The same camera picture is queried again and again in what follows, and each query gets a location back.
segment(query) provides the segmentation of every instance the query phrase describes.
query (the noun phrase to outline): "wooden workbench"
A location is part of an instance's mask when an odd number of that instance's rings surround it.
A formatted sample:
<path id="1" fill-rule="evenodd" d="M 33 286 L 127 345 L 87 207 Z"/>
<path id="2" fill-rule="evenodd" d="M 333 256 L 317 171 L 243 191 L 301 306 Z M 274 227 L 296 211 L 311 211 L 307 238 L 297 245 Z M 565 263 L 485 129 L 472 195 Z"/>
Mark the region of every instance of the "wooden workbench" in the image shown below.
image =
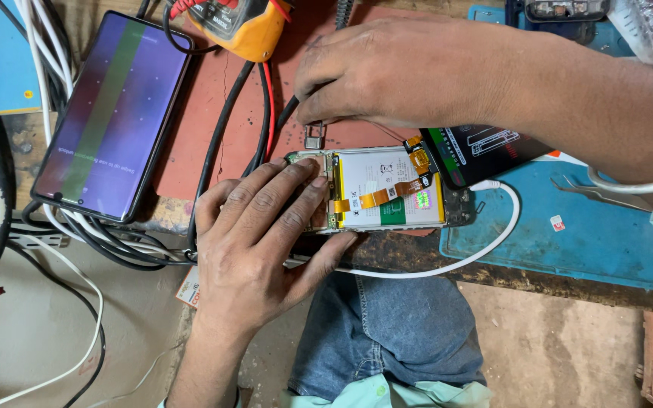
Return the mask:
<path id="1" fill-rule="evenodd" d="M 54 2 L 68 27 L 73 45 L 73 59 L 79 62 L 93 39 L 102 15 L 113 9 L 135 14 L 140 0 L 79 0 Z M 369 0 L 370 5 L 411 9 L 451 17 L 464 18 L 471 5 L 502 6 L 502 0 Z M 149 20 L 157 21 L 162 13 L 163 1 L 155 1 L 147 14 Z M 17 208 L 22 209 L 29 201 L 29 190 L 39 171 L 45 151 L 42 136 L 41 114 L 5 116 L 4 122 L 14 153 L 17 174 Z M 192 202 L 184 199 L 158 197 L 154 192 L 147 195 L 143 210 L 138 215 L 138 225 L 149 230 L 184 234 L 189 221 Z M 304 240 L 298 249 L 312 251 L 321 238 Z M 422 271 L 435 269 L 450 262 L 438 251 L 440 234 L 426 237 L 380 232 L 362 236 L 358 245 L 345 256 L 344 261 L 353 266 L 377 269 Z M 471 264 L 447 277 L 455 280 L 509 287 L 521 291 L 539 292 L 565 298 L 603 303 L 611 306 L 629 306 L 653 311 L 653 292 L 613 284 L 576 280 L 568 277 L 524 271 L 520 269 Z"/>

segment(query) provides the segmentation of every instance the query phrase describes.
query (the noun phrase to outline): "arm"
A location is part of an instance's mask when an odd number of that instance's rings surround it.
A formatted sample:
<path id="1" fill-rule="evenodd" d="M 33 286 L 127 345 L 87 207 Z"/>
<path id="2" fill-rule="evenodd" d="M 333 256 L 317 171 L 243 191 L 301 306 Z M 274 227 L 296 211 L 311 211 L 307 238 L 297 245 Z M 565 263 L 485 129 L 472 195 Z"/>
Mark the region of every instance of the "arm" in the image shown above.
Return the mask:
<path id="1" fill-rule="evenodd" d="M 379 20 L 322 39 L 295 85 L 303 123 L 490 124 L 622 183 L 653 181 L 653 69 L 552 34 L 444 17 Z"/>
<path id="2" fill-rule="evenodd" d="M 243 181 L 222 181 L 196 202 L 201 302 L 168 408 L 233 408 L 253 336 L 304 300 L 356 240 L 353 232 L 335 235 L 307 264 L 283 266 L 327 193 L 326 179 L 318 177 L 281 213 L 316 170 L 311 160 L 286 164 L 276 159 Z"/>

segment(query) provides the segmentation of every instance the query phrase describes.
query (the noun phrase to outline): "sim card tray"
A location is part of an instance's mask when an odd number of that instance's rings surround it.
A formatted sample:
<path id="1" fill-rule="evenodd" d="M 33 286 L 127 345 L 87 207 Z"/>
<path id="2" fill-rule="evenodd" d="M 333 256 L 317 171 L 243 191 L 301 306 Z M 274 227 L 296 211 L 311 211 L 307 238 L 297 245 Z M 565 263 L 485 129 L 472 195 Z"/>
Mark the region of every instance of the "sim card tray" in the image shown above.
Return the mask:
<path id="1" fill-rule="evenodd" d="M 306 125 L 304 126 L 304 148 L 309 149 L 309 150 L 320 150 L 323 148 L 323 140 L 324 140 L 324 124 L 323 122 L 319 122 L 319 135 L 318 136 L 312 136 L 312 130 L 314 126 L 312 125 Z"/>

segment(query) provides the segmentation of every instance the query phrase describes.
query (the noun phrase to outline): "red work mat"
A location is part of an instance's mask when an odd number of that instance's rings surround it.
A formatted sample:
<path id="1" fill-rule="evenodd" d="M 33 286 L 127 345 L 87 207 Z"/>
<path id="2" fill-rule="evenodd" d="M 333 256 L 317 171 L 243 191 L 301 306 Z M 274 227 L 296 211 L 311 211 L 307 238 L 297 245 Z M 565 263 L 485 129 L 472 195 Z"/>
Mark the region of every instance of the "red work mat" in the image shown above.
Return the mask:
<path id="1" fill-rule="evenodd" d="M 274 98 L 278 115 L 293 96 L 294 72 L 304 51 L 318 43 L 321 37 L 334 32 L 336 7 L 330 2 L 300 2 L 292 14 L 293 23 L 286 23 L 273 62 Z M 355 5 L 350 24 L 389 16 L 422 16 L 425 13 Z M 202 38 L 190 22 L 184 30 Z M 213 135 L 213 128 L 221 114 L 231 86 L 245 63 L 240 57 L 220 51 L 205 56 L 183 109 L 182 120 L 175 130 L 172 144 L 163 153 L 162 174 L 154 181 L 158 195 L 172 198 L 195 198 L 195 191 L 203 169 L 205 153 Z M 210 185 L 224 179 L 237 179 L 256 151 L 263 121 L 263 93 L 260 75 L 255 68 L 247 80 L 231 113 L 226 133 L 215 159 Z M 325 149 L 354 147 L 397 146 L 403 140 L 419 134 L 417 129 L 385 128 L 363 121 L 342 121 L 325 129 Z M 304 127 L 289 119 L 284 126 L 271 157 L 284 156 L 304 150 Z"/>

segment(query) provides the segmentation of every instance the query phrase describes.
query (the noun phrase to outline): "digital multimeter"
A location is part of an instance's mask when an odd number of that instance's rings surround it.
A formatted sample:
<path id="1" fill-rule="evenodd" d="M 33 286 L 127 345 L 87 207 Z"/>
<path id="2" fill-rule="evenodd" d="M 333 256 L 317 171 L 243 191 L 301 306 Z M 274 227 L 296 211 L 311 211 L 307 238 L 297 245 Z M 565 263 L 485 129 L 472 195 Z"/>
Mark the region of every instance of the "digital multimeter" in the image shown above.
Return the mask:
<path id="1" fill-rule="evenodd" d="M 275 0 L 289 12 L 291 6 Z M 272 0 L 208 0 L 188 8 L 196 27 L 213 42 L 253 62 L 271 58 L 285 18 Z"/>

